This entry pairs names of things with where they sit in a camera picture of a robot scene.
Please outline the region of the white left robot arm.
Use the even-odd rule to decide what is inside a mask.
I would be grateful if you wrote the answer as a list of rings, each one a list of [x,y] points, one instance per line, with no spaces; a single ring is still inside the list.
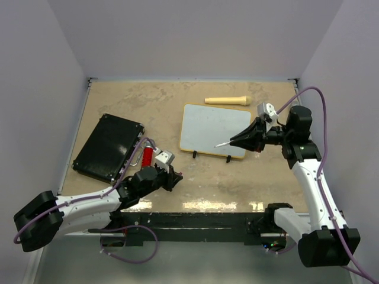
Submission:
[[[13,239],[24,252],[38,250],[54,238],[87,229],[118,231],[123,218],[118,213],[137,205],[141,198],[163,188],[172,191],[182,173],[159,166],[146,166],[119,185],[76,196],[38,194],[14,215],[17,233]]]

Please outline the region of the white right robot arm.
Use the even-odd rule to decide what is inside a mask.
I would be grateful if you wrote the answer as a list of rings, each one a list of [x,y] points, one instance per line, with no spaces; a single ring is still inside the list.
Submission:
[[[286,123],[280,126],[269,125],[275,117],[272,111],[260,110],[259,114],[229,144],[257,153],[266,145],[281,146],[283,157],[303,189],[310,221],[301,219],[289,204],[273,203],[256,226],[265,226],[272,233],[282,229],[289,234],[305,267],[348,265],[361,238],[338,210],[320,168],[322,157],[310,139],[311,110],[291,107]]]

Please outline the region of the pink and white marker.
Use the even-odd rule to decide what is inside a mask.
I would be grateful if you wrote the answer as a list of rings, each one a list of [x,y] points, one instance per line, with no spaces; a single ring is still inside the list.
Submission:
[[[230,144],[230,141],[227,141],[227,142],[224,142],[224,143],[220,143],[220,144],[218,144],[218,145],[215,145],[214,148],[228,146],[229,144]]]

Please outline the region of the yellow framed whiteboard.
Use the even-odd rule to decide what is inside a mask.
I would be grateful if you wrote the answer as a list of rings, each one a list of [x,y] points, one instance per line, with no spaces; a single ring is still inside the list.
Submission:
[[[246,151],[232,146],[217,147],[247,128],[252,122],[248,110],[185,104],[179,148],[182,151],[243,159]]]

